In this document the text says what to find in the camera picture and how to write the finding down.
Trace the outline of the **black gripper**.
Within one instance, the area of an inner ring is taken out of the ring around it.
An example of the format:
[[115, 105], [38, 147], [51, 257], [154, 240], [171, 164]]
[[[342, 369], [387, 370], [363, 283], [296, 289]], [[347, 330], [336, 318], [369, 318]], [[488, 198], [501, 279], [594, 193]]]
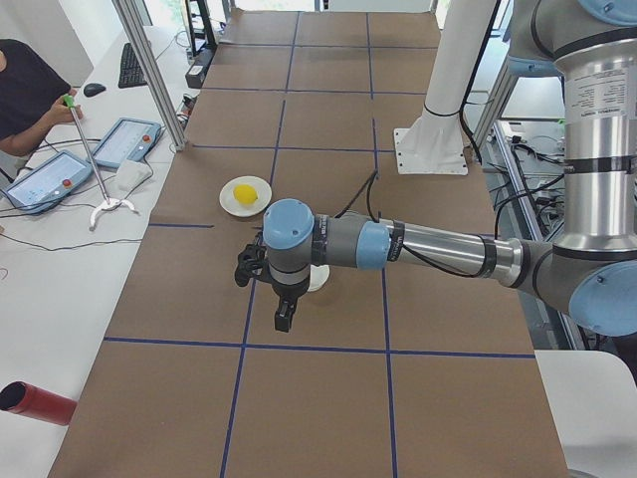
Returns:
[[298, 299], [308, 291], [308, 281], [303, 280], [295, 284], [275, 281], [272, 288], [279, 297], [279, 304], [274, 314], [275, 330], [288, 333], [292, 328]]

